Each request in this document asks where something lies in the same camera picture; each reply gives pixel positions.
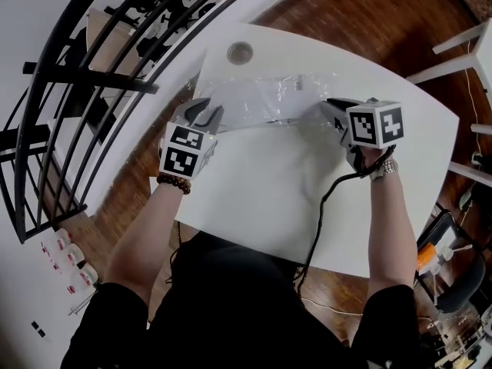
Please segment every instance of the black sleeve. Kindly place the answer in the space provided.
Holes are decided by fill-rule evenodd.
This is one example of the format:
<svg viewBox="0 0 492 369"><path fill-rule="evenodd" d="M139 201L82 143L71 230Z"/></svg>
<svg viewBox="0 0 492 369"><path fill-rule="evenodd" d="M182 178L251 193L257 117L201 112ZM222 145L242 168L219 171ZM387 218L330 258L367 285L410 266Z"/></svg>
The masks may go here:
<svg viewBox="0 0 492 369"><path fill-rule="evenodd" d="M352 349L381 367L416 368L419 331L414 290L399 285L370 297Z"/></svg>
<svg viewBox="0 0 492 369"><path fill-rule="evenodd" d="M145 337L147 319L147 305L135 292L120 284L103 284L70 340L61 369L131 364Z"/></svg>

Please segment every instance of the wooden floor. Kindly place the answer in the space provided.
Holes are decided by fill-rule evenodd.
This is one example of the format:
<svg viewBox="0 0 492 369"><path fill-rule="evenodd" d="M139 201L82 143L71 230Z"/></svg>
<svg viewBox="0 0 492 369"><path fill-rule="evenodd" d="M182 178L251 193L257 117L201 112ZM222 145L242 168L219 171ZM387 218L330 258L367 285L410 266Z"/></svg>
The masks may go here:
<svg viewBox="0 0 492 369"><path fill-rule="evenodd" d="M473 26L457 0L284 0L266 12L257 23L336 45L402 76L465 53L466 48L459 47L434 55L431 48ZM482 124L492 124L492 114L480 82L474 72L469 72L469 76L478 120ZM475 123L475 114L464 72L429 81L421 87L460 117L453 160L467 164L477 144L469 130L470 124ZM173 105L189 99L191 88L182 91ZM100 274L111 249L150 195L148 177L158 172L157 140L169 113L164 113L141 140L96 217L88 219L81 215L66 222L65 227L72 232L76 243ZM485 136L480 138L480 145L484 154L492 150L492 144ZM432 155L422 155L423 159L429 157ZM451 209L458 220L462 215L456 206L457 199L470 184L467 179L450 173L440 193L439 202ZM477 209L472 208L464 227L472 237L485 241L487 231L480 226L478 217ZM184 231L184 234L191 235L189 231ZM169 255L176 244L173 237ZM168 289L168 284L165 284L168 275L166 260L155 285L150 319ZM361 313L366 292L366 279L318 269L310 270L303 288L306 298L354 313ZM416 296L420 315L437 318L437 311L422 288L416 288ZM310 302L305 304L342 340L350 338L357 329L358 317L335 314ZM467 307L464 312L470 319L473 317L473 309ZM429 321L422 320L422 330L428 325ZM443 325L449 340L452 340L463 327L469 326L469 322L460 327L457 321L444 322Z"/></svg>

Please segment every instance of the black metal railing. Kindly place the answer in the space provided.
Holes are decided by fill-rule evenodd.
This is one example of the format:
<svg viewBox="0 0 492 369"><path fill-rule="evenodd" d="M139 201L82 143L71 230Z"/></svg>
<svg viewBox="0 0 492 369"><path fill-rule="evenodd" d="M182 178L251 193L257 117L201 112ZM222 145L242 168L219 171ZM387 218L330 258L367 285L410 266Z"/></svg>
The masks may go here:
<svg viewBox="0 0 492 369"><path fill-rule="evenodd" d="M3 132L6 133L13 122L15 114L18 113L20 106L26 100L22 120L17 128L15 158L13 154L9 153L0 156L0 191L2 192L8 215L12 220L21 243L36 235L38 232L51 227L53 224L65 220L66 218L70 218L86 209L84 201L91 184L101 167L101 163L137 104L145 94L154 94L157 91L155 81L159 75L163 74L164 70L169 66L177 54L179 54L180 51L182 51L182 49L201 30L203 30L208 23L210 23L210 21L237 0L223 1L218 7L215 7L214 11L209 13L207 18L199 22L198 25L193 27L190 31L186 32L175 48L173 48L165 57L164 61L161 61L154 72L149 75L148 78L145 78L144 81L141 81L140 78L142 78L142 70L147 63L149 63L150 60L155 59L156 52L159 52L162 49L164 43L173 35L173 33L180 27L184 27L188 24L192 15L198 12L204 5L208 4L210 0L196 0L189 8L183 10L178 18L175 18L172 22L170 21L168 28L151 44L129 75L116 74L116 71L131 49L142 39L150 26L163 15L164 11L169 7L173 0L158 1L158 4L156 4L151 12L148 13L145 20L135 29L131 37L126 41L125 45L121 48L106 72L92 71L89 69L89 65L108 36L115 29L116 25L126 16L128 10L134 6L137 0L125 0L115 10L92 43L91 47L85 53L85 56L75 67L66 64L63 65L62 60L67 54L66 51L65 53L63 52L66 46L74 41L70 37L93 1L94 0L71 0L54 27L38 62L25 64L24 73L32 74L31 85L22 95L19 103L15 106L8 119L7 125L4 127ZM75 133L68 146L65 160L60 167L58 167L54 158L56 140L60 133L62 123L67 115L66 112L71 107L69 101L71 100L70 94L72 94L74 88L82 82L94 87L94 91L81 114L78 126L75 129ZM65 83L67 85L59 100L59 105L54 116L54 124L51 127L49 137L48 139L33 138L32 132L34 132L37 127L36 122L56 83ZM75 179L73 183L69 185L66 181L66 175L71 165L75 149L77 148L82 132L88 123L89 115L93 109L92 107L101 99L102 92L107 87L117 88L118 93L95 128L93 132L94 135L91 138L90 144L81 159L81 164L75 173ZM76 193L78 186L80 185L80 181L95 146L103 138L103 131L108 127L111 117L114 117L114 112L125 97L127 91L135 91L136 96L131 100L131 104L125 109L124 114L113 128L109 138L106 138L101 153L95 161L95 166L88 177L83 193L79 198L79 201L77 201ZM37 148L32 147L34 143L38 143ZM39 166L37 179L35 179L35 174L32 173L32 170L29 167L29 157L34 157ZM10 162L15 169L14 204L12 204L11 197L8 193L5 175L2 170L2 163L7 161ZM50 179L48 177L49 175L55 175L56 179L53 181L52 178ZM37 198L37 205L35 205L37 208L34 209L34 211L32 209L32 204L28 204L26 201L26 179L29 179L31 182L35 197ZM26 231L25 212L28 213L29 219L31 219L34 224L34 228L29 231ZM48 221L44 223L42 223L43 214L48 219Z"/></svg>

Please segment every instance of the white table leg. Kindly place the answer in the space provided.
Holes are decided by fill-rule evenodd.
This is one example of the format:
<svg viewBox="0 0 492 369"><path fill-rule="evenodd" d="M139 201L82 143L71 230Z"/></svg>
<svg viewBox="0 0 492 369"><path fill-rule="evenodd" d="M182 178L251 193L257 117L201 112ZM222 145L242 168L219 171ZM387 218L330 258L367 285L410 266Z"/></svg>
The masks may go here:
<svg viewBox="0 0 492 369"><path fill-rule="evenodd" d="M471 131L478 134L492 135L492 126L489 125L471 125Z"/></svg>
<svg viewBox="0 0 492 369"><path fill-rule="evenodd" d="M473 54L463 55L459 58L454 58L449 61L445 61L439 65L428 68L418 72L417 74L410 75L407 80L412 83L420 83L428 81L429 79L442 77L443 75L451 74L456 71L461 71L466 68L472 68L475 63L475 56Z"/></svg>
<svg viewBox="0 0 492 369"><path fill-rule="evenodd" d="M443 42L442 44L434 46L432 50L437 55L438 53L451 49L455 46L458 46L459 44L463 44L466 41L469 41L476 37L480 37L484 32L486 24L487 22L480 23L478 26L475 26L474 28L466 30L460 33L459 35L455 35L454 37L451 37L450 39Z"/></svg>
<svg viewBox="0 0 492 369"><path fill-rule="evenodd" d="M483 185L492 187L492 175L483 171L478 171L475 168L467 167L466 165L461 165L454 162L449 163L449 170L459 175L466 176L469 179L473 179Z"/></svg>

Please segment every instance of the forearm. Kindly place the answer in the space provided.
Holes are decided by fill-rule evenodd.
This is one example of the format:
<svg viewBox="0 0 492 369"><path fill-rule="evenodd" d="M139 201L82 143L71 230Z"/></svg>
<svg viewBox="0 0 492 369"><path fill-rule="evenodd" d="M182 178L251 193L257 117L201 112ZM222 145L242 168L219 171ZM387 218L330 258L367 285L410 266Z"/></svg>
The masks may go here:
<svg viewBox="0 0 492 369"><path fill-rule="evenodd" d="M148 304L183 192L160 184L111 254L105 282L132 289Z"/></svg>
<svg viewBox="0 0 492 369"><path fill-rule="evenodd" d="M417 244L397 172L371 182L369 295L392 285L414 285Z"/></svg>

